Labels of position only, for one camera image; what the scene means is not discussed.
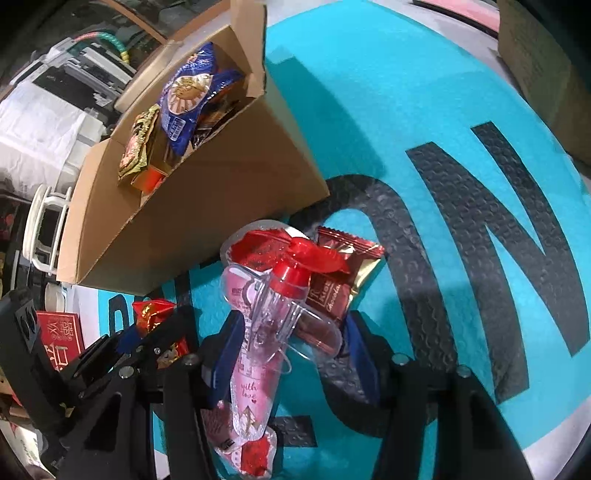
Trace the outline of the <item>green gold snack bag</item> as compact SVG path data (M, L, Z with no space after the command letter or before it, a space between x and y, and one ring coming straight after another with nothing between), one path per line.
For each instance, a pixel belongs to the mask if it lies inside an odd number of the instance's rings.
M160 114L160 106L153 104L138 114L132 124L125 151L119 161L118 181L138 174L148 164L147 144Z

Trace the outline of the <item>pink paper sheet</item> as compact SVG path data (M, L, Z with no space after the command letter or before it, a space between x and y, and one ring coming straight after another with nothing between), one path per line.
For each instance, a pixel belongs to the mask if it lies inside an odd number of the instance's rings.
M462 21L491 36L496 37L499 33L499 9L486 1L414 0L413 4Z

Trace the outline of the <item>pink rose cone packet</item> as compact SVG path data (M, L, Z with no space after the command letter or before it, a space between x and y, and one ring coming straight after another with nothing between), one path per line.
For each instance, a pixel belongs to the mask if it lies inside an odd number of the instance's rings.
M204 414L215 452L243 479L269 479L277 435L269 426L286 349L301 316L303 288L273 270L301 232L276 220L239 229L221 248L221 293L245 318L245 337L229 383L229 399Z

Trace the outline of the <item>blue snack bag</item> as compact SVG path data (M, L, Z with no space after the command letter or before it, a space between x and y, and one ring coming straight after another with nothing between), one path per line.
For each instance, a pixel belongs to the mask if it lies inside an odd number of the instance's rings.
M159 98L161 128L176 156L184 155L204 109L242 80L239 70L218 68L212 42L202 44L176 70Z

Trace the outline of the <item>red orange snack packet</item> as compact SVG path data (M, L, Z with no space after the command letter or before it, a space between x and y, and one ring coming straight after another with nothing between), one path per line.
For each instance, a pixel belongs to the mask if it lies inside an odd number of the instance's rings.
M165 177L160 170L148 166L133 177L130 185L143 195L149 195Z

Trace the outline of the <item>red gift box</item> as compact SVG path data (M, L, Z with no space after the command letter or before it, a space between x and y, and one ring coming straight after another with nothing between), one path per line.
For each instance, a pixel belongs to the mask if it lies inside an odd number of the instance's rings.
M51 365L63 370L84 351L79 315L37 311L41 341Z

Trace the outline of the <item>large cardboard box right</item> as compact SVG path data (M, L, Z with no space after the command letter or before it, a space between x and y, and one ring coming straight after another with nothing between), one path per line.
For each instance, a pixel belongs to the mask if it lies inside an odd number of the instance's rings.
M575 159L590 162L590 88L550 32L518 1L500 1L499 54L524 98Z

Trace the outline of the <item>white step stool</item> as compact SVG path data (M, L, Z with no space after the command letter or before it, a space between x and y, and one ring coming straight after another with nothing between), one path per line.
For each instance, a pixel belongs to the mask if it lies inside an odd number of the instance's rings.
M62 193L42 184L31 202L21 254L45 274L57 275L59 248L72 195L72 186Z

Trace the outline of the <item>open brown cardboard box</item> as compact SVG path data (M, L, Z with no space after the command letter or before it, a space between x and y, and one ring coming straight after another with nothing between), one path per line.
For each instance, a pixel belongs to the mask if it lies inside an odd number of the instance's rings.
M266 6L232 2L228 24L209 39L245 74L242 109L142 196L118 183L117 169L135 117L157 101L176 64L160 72L85 157L59 249L59 281L145 294L214 256L242 226L327 197L297 122L263 65Z

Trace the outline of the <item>red foil candy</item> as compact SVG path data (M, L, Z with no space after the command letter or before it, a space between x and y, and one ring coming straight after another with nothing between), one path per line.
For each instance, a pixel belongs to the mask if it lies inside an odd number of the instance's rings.
M141 338L152 333L164 323L175 311L176 304L165 299L140 300L132 303L136 315L136 329ZM174 342L167 350L156 354L158 369L168 368L172 363L189 353L184 337Z

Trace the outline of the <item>white covered machine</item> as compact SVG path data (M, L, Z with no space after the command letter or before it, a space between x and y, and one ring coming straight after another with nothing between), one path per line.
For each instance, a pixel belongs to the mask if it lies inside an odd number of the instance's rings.
M104 125L32 84L21 83L1 101L1 184L30 199L41 184L63 190L76 183Z

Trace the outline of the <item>clear red-capped candy toy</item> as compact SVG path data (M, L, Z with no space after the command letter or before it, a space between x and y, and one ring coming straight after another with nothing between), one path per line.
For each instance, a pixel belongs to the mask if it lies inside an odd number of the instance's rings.
M232 426L240 438L263 437L283 368L290 368L290 338L315 358L342 348L335 322L307 304L311 277L348 272L345 256L283 229L250 230L229 247L221 276L224 299L245 318L245 340L230 379Z

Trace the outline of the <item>red gold chocolate wrapper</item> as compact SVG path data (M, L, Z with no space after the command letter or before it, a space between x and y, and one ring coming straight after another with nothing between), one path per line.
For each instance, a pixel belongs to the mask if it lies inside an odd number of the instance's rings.
M341 253L349 272L312 275L307 304L339 326L363 284L385 257L386 249L377 242L324 226L318 227L317 243Z

